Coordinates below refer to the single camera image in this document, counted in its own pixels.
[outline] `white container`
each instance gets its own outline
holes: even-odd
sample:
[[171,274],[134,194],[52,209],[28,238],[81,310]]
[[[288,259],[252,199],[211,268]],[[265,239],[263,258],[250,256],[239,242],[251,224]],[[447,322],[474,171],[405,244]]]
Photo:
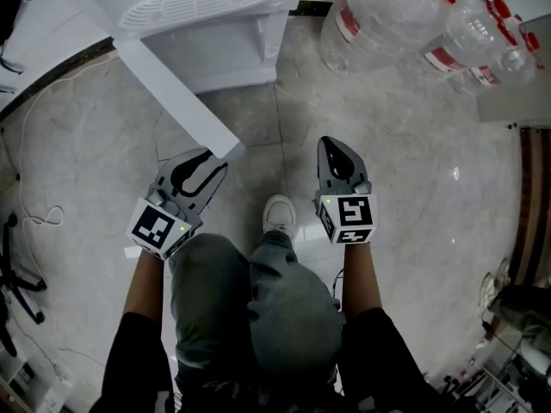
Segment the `white container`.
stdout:
[[325,63],[340,75],[382,69],[443,32],[455,0],[337,0],[321,33]]
[[523,33],[522,39],[518,44],[511,44],[499,59],[489,65],[454,74],[448,78],[448,82],[458,92],[473,96],[501,85],[526,84],[543,66],[534,54],[540,48],[534,33]]
[[500,57],[511,41],[503,23],[510,16],[503,0],[456,0],[444,33],[400,61],[398,68],[406,77],[427,82],[486,65]]

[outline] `black sleeve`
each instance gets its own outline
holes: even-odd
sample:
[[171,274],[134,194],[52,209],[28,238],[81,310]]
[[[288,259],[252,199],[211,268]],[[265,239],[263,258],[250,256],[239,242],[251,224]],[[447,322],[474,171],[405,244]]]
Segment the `black sleeve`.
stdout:
[[343,327],[338,368],[344,395],[354,405],[372,398],[368,404],[373,401],[377,411],[445,410],[382,309],[365,311]]
[[174,393],[160,328],[136,313],[122,317],[109,352],[97,411],[174,412]]

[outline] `marble floor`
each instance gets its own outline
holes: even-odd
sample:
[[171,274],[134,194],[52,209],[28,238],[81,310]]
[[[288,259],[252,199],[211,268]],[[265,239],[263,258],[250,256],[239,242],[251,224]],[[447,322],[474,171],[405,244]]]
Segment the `marble floor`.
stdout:
[[[331,286],[344,251],[325,240],[311,200],[317,142],[323,135],[341,139],[364,157],[377,193],[372,246],[383,304],[421,370],[435,376],[473,353],[482,333],[480,282],[511,253],[518,133],[479,123],[474,99],[446,84],[411,86],[393,67],[362,81],[334,76],[319,56],[322,21],[289,20],[276,83],[201,96],[247,147],[203,213],[202,230],[251,253],[264,202],[288,194],[300,223],[298,257]],[[18,167],[29,103],[3,123]],[[119,59],[54,86],[29,116],[22,198],[43,218],[63,207],[65,222],[26,223],[51,294],[36,299],[46,313],[41,326],[15,311],[51,358],[71,369],[69,405],[77,413],[99,394],[132,277],[135,259],[124,248],[131,246],[125,228],[135,202],[163,160],[195,146]],[[17,186],[0,200],[3,219],[11,211],[23,215]],[[21,225],[13,250],[17,263],[34,268]],[[166,269],[163,341],[172,356],[169,284]]]

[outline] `shoe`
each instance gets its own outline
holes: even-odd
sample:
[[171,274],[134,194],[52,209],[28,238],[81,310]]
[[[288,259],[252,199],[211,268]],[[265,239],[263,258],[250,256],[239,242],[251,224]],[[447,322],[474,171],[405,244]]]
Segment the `shoe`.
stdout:
[[291,241],[296,234],[296,211],[293,202],[283,194],[276,194],[268,199],[262,216],[262,228],[267,231],[281,231]]
[[495,280],[492,274],[488,273],[480,286],[480,307],[487,309],[498,296]]
[[511,284],[511,277],[509,276],[509,267],[511,261],[508,258],[504,258],[499,265],[498,272],[496,273],[495,287],[498,293],[506,286]]
[[484,348],[486,347],[488,344],[490,344],[490,340],[486,339],[486,338],[482,338],[478,344],[476,345],[476,349],[477,350],[480,350],[481,348]]

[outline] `red label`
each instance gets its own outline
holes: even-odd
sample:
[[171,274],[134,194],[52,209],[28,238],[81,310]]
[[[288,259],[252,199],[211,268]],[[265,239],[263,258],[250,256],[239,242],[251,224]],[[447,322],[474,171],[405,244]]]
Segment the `red label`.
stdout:
[[349,30],[352,35],[356,35],[360,32],[360,25],[348,9],[348,6],[341,9],[341,17],[343,18],[344,26]]
[[462,65],[460,65],[457,61],[455,61],[454,57],[452,57],[449,53],[446,52],[446,50],[443,47],[438,47],[434,51],[432,51],[433,55],[440,61],[443,65],[447,65],[448,67],[451,67],[452,69],[460,70],[463,68]]
[[486,77],[486,80],[490,84],[499,84],[499,80],[496,78],[496,76],[490,71],[490,68],[487,65],[483,65],[482,67],[479,67],[480,71],[484,74]]

